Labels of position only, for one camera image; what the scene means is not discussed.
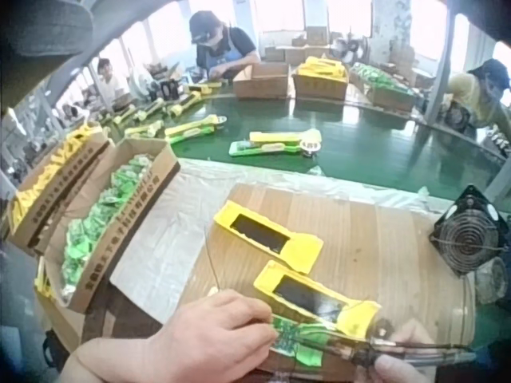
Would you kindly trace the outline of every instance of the hand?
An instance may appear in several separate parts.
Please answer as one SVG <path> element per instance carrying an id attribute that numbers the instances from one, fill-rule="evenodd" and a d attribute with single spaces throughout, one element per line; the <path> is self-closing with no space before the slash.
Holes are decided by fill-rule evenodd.
<path id="1" fill-rule="evenodd" d="M 211 70 L 209 71 L 209 78 L 211 80 L 218 80 L 228 70 L 229 70 L 229 64 L 228 63 L 217 65 L 217 66 L 211 68 Z"/>
<path id="2" fill-rule="evenodd" d="M 145 350 L 143 381 L 229 383 L 259 366 L 277 338 L 271 308 L 226 290 L 178 310 Z"/>
<path id="3" fill-rule="evenodd" d="M 407 322 L 396 331 L 390 340 L 393 342 L 434 343 L 424 326 L 416 320 Z M 395 357 L 382 355 L 374 367 L 358 367 L 355 383 L 428 383 L 427 377 L 419 373 L 412 365 Z"/>

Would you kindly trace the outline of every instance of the white plastic sheet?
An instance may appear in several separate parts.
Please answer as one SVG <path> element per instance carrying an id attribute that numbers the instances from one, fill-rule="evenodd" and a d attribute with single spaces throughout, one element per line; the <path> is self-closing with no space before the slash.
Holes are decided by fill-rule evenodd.
<path id="1" fill-rule="evenodd" d="M 180 172 L 148 213 L 110 278 L 133 303 L 161 323 L 176 310 L 213 216 L 237 183 L 438 214 L 452 203 L 429 197 L 424 188 L 409 193 L 210 161 L 181 159 L 180 164 Z"/>

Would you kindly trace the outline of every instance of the blue apron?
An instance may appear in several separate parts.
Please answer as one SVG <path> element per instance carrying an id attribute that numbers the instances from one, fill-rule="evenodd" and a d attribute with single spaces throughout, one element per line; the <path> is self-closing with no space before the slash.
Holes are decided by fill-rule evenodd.
<path id="1" fill-rule="evenodd" d="M 243 58 L 243 54 L 239 52 L 239 50 L 235 47 L 234 43 L 231 39 L 231 31 L 229 30 L 227 33 L 228 41 L 229 41 L 229 51 L 222 53 L 220 56 L 213 57 L 209 50 L 206 52 L 206 68 L 208 68 L 208 72 L 211 68 L 218 66 L 220 64 L 224 64 L 226 62 L 233 62 Z"/>

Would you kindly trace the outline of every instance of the wooden board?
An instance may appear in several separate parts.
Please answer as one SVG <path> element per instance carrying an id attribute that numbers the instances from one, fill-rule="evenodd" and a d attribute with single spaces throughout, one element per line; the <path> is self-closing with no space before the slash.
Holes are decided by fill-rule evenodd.
<path id="1" fill-rule="evenodd" d="M 229 199 L 292 231 L 323 239 L 311 278 L 349 298 L 375 300 L 382 305 L 379 317 L 390 320 L 394 328 L 416 318 L 436 342 L 472 341 L 473 287 L 458 279 L 430 244 L 431 217 L 245 184 L 237 185 Z M 253 287 L 270 256 L 216 224 L 207 248 L 221 289 L 263 299 L 274 313 L 303 320 Z M 180 306 L 204 297 L 216 285 L 206 251 L 203 247 Z M 324 381 L 349 381 L 355 371 L 351 364 L 328 356 L 321 370 L 310 370 L 276 354 L 261 368 L 295 369 Z"/>

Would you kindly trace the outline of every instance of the fan grille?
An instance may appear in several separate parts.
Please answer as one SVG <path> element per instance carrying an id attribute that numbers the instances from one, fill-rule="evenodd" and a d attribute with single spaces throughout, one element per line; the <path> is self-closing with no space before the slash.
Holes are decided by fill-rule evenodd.
<path id="1" fill-rule="evenodd" d="M 483 211 L 474 209 L 444 221 L 437 241 L 449 266 L 463 274 L 476 270 L 500 250 L 495 224 Z"/>

